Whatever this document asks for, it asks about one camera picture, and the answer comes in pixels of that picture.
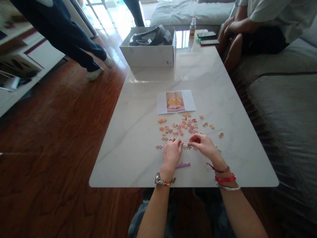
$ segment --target red string bracelet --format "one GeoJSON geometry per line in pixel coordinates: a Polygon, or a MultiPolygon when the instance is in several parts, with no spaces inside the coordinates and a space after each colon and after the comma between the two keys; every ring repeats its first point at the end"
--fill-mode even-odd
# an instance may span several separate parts
{"type": "Polygon", "coordinates": [[[217,182],[231,182],[231,181],[233,181],[233,180],[236,180],[236,177],[235,177],[235,175],[232,173],[232,178],[230,178],[230,179],[228,179],[228,178],[226,178],[226,179],[219,179],[219,178],[217,178],[217,176],[215,176],[215,180],[216,180],[217,182]]]}
{"type": "Polygon", "coordinates": [[[213,167],[211,164],[207,163],[214,171],[217,171],[218,173],[224,173],[230,170],[229,166],[225,170],[217,170],[215,167],[213,167]]]}

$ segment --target hardwood floor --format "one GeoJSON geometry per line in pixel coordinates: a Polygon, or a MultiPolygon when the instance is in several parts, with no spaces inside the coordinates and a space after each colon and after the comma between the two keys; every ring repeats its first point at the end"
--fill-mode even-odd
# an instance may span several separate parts
{"type": "MultiPolygon", "coordinates": [[[[88,82],[86,70],[69,60],[0,119],[1,237],[127,236],[142,189],[88,185],[128,68],[119,33],[99,34],[95,41],[116,62],[113,69],[104,67],[88,82]]],[[[269,236],[281,237],[267,193],[244,192],[269,236]]],[[[211,237],[203,203],[191,190],[176,189],[173,197],[179,237],[211,237]]]]}

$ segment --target purple object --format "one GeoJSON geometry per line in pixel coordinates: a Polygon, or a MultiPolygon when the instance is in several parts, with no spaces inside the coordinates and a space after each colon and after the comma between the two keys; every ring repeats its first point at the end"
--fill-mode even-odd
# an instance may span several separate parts
{"type": "Polygon", "coordinates": [[[190,165],[191,165],[191,163],[188,161],[188,162],[185,162],[185,163],[178,164],[178,165],[176,166],[176,169],[188,167],[188,166],[190,166],[190,165]]]}

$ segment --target plastic water bottle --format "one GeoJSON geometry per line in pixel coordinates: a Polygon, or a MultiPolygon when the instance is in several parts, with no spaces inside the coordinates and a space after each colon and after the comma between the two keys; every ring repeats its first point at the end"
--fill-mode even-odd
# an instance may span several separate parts
{"type": "Polygon", "coordinates": [[[191,28],[189,30],[189,38],[193,39],[195,37],[195,30],[196,30],[196,17],[193,15],[193,19],[191,22],[191,28]]]}

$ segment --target marble table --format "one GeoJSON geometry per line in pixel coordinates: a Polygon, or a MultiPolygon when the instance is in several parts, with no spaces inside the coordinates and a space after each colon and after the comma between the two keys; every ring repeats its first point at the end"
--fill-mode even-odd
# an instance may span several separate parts
{"type": "MultiPolygon", "coordinates": [[[[183,113],[157,115],[158,92],[190,89],[199,131],[211,137],[242,187],[275,187],[277,176],[248,118],[238,94],[214,46],[201,47],[188,40],[189,32],[177,32],[176,65],[173,68],[131,68],[126,76],[106,136],[93,168],[91,187],[154,187],[163,163],[160,126],[181,122],[183,113]],[[159,118],[168,118],[159,124],[159,118]],[[203,122],[215,126],[202,127],[203,122]]],[[[191,134],[183,130],[182,141],[191,134]]],[[[215,173],[198,150],[183,149],[173,187],[216,187],[215,173]]]]}

